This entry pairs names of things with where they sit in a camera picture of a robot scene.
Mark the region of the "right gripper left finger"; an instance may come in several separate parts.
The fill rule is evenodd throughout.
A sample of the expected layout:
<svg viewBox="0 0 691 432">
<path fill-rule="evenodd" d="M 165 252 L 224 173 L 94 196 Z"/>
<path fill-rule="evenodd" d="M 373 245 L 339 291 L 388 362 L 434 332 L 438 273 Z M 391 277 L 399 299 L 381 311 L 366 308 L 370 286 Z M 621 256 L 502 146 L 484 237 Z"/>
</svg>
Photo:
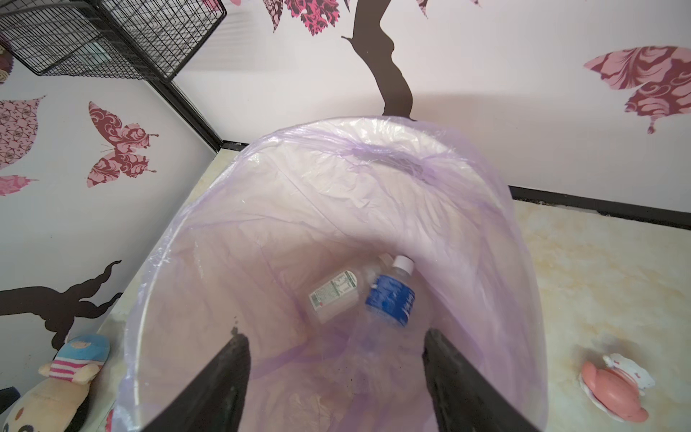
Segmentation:
<svg viewBox="0 0 691 432">
<path fill-rule="evenodd" d="M 251 371 L 248 338 L 237 332 L 146 431 L 239 430 Z"/>
</svg>

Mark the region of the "clear bottle green white label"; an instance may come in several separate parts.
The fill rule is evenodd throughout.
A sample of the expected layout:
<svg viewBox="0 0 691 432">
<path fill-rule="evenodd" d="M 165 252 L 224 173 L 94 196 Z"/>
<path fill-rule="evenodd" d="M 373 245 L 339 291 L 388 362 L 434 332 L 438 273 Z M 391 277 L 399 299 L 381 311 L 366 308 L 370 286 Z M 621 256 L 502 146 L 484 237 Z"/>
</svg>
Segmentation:
<svg viewBox="0 0 691 432">
<path fill-rule="evenodd" d="M 379 275 L 393 263 L 389 253 L 349 260 L 307 292 L 307 310 L 317 324 L 326 324 L 365 300 Z"/>
</svg>

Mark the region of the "pink white toy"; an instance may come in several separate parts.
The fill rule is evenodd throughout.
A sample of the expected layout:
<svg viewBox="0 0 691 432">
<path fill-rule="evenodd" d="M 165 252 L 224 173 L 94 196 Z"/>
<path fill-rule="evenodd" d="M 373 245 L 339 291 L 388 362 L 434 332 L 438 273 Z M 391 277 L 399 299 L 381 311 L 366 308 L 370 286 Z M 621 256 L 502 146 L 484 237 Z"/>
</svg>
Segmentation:
<svg viewBox="0 0 691 432">
<path fill-rule="evenodd" d="M 587 361 L 579 384 L 599 410 L 620 422 L 644 423 L 649 412 L 642 406 L 645 390 L 655 386 L 650 373 L 635 361 L 617 353 L 602 356 L 605 367 Z"/>
</svg>

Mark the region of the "plush doll toy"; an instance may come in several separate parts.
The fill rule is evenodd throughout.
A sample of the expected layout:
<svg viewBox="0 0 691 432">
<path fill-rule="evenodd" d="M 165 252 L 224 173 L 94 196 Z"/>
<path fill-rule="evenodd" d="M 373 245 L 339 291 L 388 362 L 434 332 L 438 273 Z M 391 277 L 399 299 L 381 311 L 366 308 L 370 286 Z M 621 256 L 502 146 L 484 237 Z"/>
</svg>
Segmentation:
<svg viewBox="0 0 691 432">
<path fill-rule="evenodd" d="M 103 369 L 110 341 L 103 335 L 73 338 L 39 373 L 38 383 L 10 407 L 1 425 L 8 431 L 79 431 L 88 414 L 91 383 Z"/>
</svg>

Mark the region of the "blue label bottle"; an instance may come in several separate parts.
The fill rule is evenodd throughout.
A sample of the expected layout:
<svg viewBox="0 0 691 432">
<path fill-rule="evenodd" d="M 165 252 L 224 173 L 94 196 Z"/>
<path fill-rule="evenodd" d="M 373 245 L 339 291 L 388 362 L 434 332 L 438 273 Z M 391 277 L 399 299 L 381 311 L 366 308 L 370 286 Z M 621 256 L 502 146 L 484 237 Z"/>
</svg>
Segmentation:
<svg viewBox="0 0 691 432">
<path fill-rule="evenodd" d="M 410 286 L 415 263 L 406 256 L 395 257 L 392 265 L 376 279 L 365 300 L 368 311 L 379 314 L 392 324 L 408 326 L 416 300 Z"/>
</svg>

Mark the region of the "pink plastic bin liner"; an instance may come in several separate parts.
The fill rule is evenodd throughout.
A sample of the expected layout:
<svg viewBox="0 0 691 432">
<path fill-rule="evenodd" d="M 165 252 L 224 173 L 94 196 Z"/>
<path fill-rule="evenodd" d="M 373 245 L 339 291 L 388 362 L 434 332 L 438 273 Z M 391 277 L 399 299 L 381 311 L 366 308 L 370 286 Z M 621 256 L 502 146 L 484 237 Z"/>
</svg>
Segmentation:
<svg viewBox="0 0 691 432">
<path fill-rule="evenodd" d="M 325 286 L 409 257 L 407 326 L 362 344 L 365 290 L 318 319 Z M 239 153 L 152 251 L 126 325 L 117 431 L 167 408 L 234 334 L 248 338 L 243 431 L 433 431 L 422 362 L 437 328 L 538 428 L 545 333 L 509 187 L 458 132 L 401 118 L 276 131 Z"/>
</svg>

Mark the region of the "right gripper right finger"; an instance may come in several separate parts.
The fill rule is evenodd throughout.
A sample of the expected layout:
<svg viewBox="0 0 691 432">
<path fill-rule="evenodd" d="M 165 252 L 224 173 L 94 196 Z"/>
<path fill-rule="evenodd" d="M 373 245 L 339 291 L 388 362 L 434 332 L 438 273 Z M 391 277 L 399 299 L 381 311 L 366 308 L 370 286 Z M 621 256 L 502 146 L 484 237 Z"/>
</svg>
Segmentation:
<svg viewBox="0 0 691 432">
<path fill-rule="evenodd" d="M 440 431 L 536 430 L 440 330 L 426 332 L 422 360 Z"/>
</svg>

